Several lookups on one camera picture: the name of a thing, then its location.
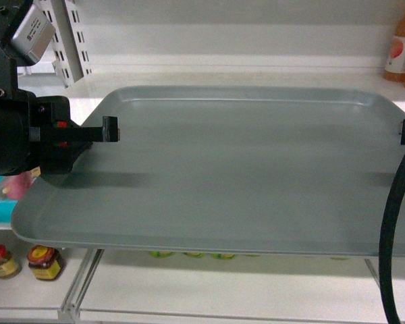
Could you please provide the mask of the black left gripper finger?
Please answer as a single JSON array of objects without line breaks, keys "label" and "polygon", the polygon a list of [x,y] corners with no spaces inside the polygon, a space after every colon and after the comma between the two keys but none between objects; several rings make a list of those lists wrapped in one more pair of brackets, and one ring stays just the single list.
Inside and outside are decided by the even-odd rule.
[{"label": "black left gripper finger", "polygon": [[103,116],[100,127],[56,128],[55,139],[60,142],[118,142],[118,118]]}]

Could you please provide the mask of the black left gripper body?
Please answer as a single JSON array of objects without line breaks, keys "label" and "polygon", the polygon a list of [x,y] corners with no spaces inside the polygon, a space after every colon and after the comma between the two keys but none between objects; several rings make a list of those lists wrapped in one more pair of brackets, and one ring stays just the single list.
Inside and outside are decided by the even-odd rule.
[{"label": "black left gripper body", "polygon": [[29,109],[30,152],[42,174],[67,174],[92,146],[82,127],[71,120],[70,101],[63,96],[39,97]]}]

